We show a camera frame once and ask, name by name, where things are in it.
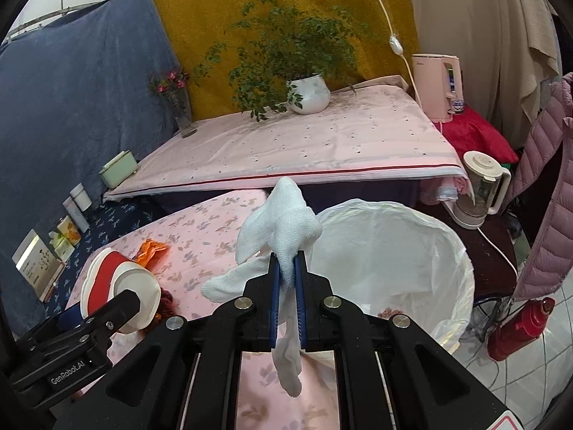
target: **yellow curtain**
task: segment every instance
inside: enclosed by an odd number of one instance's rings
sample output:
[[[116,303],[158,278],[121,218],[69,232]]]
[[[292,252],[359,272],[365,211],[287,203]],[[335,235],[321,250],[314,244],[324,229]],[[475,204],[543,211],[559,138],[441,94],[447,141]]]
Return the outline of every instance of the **yellow curtain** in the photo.
[[[154,0],[159,15],[184,70],[191,71],[208,48],[215,42],[232,46],[244,44],[240,31],[225,32],[230,24],[240,20],[241,9],[252,0]],[[281,4],[296,4],[301,9],[317,9],[327,14],[333,5],[349,9],[361,22],[368,23],[374,37],[355,43],[359,76],[372,79],[401,74],[410,83],[404,62],[392,53],[388,45],[390,31],[377,0],[278,0]],[[411,0],[382,0],[389,12],[394,31],[404,47],[406,59],[418,51],[418,37]],[[234,113],[233,89],[228,85],[228,72],[237,65],[234,51],[224,54],[223,62],[215,65],[209,78],[192,82],[189,94],[193,119],[201,120]]]

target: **bolt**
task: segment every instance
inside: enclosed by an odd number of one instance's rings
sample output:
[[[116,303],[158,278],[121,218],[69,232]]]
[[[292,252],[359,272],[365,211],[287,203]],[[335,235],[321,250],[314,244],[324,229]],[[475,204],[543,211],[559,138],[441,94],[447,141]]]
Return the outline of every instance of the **bolt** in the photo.
[[[338,309],[342,305],[342,301],[340,300],[340,297],[329,296],[325,297],[324,305],[331,309]]]
[[[410,326],[410,317],[404,314],[394,315],[392,317],[392,323],[398,328],[408,328]]]
[[[183,326],[183,319],[181,317],[169,317],[165,322],[165,326],[170,330],[178,330]]]
[[[253,301],[251,301],[248,297],[239,297],[235,300],[235,307],[237,307],[237,309],[245,310],[252,305]]]

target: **glass kettle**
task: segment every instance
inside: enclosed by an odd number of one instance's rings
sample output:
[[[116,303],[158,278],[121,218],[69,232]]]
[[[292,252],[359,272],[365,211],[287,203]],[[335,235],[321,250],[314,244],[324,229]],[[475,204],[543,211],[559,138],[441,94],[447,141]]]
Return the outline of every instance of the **glass kettle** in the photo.
[[[463,165],[472,183],[475,200],[468,195],[459,196],[452,216],[465,228],[479,228],[487,215],[499,211],[511,173],[491,156],[475,150],[463,154]]]

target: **white power cord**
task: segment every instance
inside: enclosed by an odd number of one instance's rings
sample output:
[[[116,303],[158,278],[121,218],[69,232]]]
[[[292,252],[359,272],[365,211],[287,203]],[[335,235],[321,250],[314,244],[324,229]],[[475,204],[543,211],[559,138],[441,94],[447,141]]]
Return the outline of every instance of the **white power cord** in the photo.
[[[483,231],[481,230],[481,228],[478,228],[477,230],[478,230],[478,231],[480,232],[480,234],[483,236],[483,239],[485,239],[486,241],[488,241],[488,242],[489,242],[489,245],[491,245],[491,247],[493,247],[496,251],[498,251],[499,254],[504,258],[504,260],[505,260],[505,261],[508,263],[508,265],[511,267],[511,270],[514,271],[514,273],[515,273],[515,278],[517,279],[517,278],[518,278],[518,274],[517,274],[517,269],[514,267],[514,264],[512,264],[512,263],[509,261],[509,258],[507,258],[507,257],[505,256],[505,254],[500,250],[500,248],[498,248],[492,241],[490,241],[490,240],[488,239],[488,237],[483,233]]]
[[[388,22],[388,28],[390,29],[390,48],[392,49],[392,51],[396,55],[398,55],[400,58],[402,58],[404,60],[404,63],[406,64],[406,67],[408,68],[408,74],[410,76],[410,80],[412,81],[412,86],[414,87],[414,93],[416,94],[416,101],[418,102],[418,105],[420,106],[420,108],[422,108],[422,103],[420,100],[420,95],[418,93],[418,88],[416,87],[416,82],[414,81],[414,76],[412,75],[412,71],[410,69],[410,65],[408,63],[408,60],[404,56],[404,48],[402,47],[400,40],[398,40],[398,36],[396,36],[396,34],[394,33],[394,29],[392,28],[392,23],[390,21],[389,15],[388,15],[388,11],[386,11],[386,7],[384,6],[384,3],[382,2],[382,0],[378,0],[378,2],[380,3],[380,6],[382,7],[382,11],[384,11],[386,21]]]

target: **white sticker with red border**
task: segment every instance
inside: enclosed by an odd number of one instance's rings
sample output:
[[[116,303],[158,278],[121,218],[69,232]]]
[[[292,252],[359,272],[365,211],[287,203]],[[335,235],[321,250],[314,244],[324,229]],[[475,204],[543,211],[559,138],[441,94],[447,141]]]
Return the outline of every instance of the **white sticker with red border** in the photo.
[[[511,411],[505,411],[487,430],[523,430]]]

